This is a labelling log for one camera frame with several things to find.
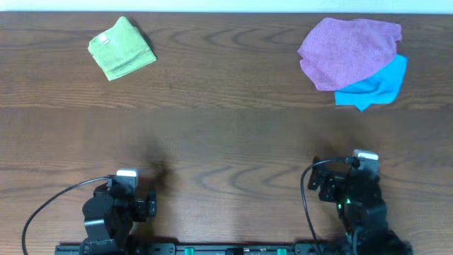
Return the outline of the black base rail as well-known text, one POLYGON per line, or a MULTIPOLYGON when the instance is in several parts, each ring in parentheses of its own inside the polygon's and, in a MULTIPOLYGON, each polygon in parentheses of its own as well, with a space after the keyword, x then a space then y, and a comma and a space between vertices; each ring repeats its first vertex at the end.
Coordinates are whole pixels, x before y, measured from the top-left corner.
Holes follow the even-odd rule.
POLYGON ((58 245, 55 255, 77 254, 131 254, 131 255, 315 255, 318 254, 313 244, 299 243, 293 245, 211 245, 211 244, 174 244, 153 243, 122 251, 96 251, 88 245, 81 253, 80 245, 58 245))

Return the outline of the green microfiber cloth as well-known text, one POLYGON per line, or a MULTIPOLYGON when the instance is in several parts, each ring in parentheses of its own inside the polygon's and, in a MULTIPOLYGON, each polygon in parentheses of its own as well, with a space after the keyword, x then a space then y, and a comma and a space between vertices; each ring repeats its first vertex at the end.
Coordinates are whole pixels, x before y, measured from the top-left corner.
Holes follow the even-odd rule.
POLYGON ((139 30, 121 16, 112 28, 94 37, 88 44, 88 51, 102 69, 118 67, 137 55, 152 52, 139 30))

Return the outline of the purple cloth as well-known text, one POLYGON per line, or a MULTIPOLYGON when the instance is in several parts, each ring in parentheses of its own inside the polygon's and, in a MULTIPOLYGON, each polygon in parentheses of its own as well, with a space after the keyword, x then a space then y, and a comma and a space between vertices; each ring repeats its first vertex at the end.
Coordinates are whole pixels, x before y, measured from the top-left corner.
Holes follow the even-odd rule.
POLYGON ((396 23, 324 18, 298 49, 300 67, 319 91, 337 91, 393 61, 400 41, 402 27, 396 23))

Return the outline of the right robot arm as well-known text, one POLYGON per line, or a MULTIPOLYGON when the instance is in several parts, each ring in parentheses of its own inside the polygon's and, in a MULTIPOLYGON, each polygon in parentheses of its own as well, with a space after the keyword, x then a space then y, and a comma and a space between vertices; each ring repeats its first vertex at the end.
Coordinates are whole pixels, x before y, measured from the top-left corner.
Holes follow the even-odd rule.
POLYGON ((314 158, 301 176, 311 172, 307 188, 319 200, 336 204, 346 238, 332 249, 337 254, 408 255, 413 249, 398 238, 386 220, 387 206, 379 186, 379 157, 314 158))

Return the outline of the folded green cloth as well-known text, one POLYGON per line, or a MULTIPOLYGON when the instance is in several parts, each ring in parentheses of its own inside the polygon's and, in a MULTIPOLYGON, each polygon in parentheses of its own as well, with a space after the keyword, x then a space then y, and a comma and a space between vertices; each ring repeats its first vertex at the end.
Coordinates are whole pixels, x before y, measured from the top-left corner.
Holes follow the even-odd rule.
POLYGON ((156 56, 152 52, 145 52, 137 55, 135 58, 120 64, 118 67, 106 69, 104 74, 109 81, 119 79, 125 75, 131 74, 142 67, 156 61, 156 56))

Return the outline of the blue cloth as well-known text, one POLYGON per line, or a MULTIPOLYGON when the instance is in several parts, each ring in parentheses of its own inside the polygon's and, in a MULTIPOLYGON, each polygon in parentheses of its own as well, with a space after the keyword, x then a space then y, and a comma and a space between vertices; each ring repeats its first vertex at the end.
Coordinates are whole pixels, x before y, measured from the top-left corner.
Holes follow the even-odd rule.
POLYGON ((364 111, 373 104, 392 103, 398 96, 406 73, 408 58, 395 58, 376 74, 334 93, 337 106, 354 106, 364 111))

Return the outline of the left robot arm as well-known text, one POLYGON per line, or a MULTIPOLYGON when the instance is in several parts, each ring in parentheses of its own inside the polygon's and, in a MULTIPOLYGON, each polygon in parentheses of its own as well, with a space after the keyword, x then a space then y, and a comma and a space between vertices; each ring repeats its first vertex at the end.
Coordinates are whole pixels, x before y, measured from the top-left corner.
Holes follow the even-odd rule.
POLYGON ((105 179, 82 207, 87 238, 79 245, 79 253, 133 254, 130 231, 135 222, 156 215, 156 190, 150 184, 147 196, 139 198, 135 176, 110 175, 105 179))

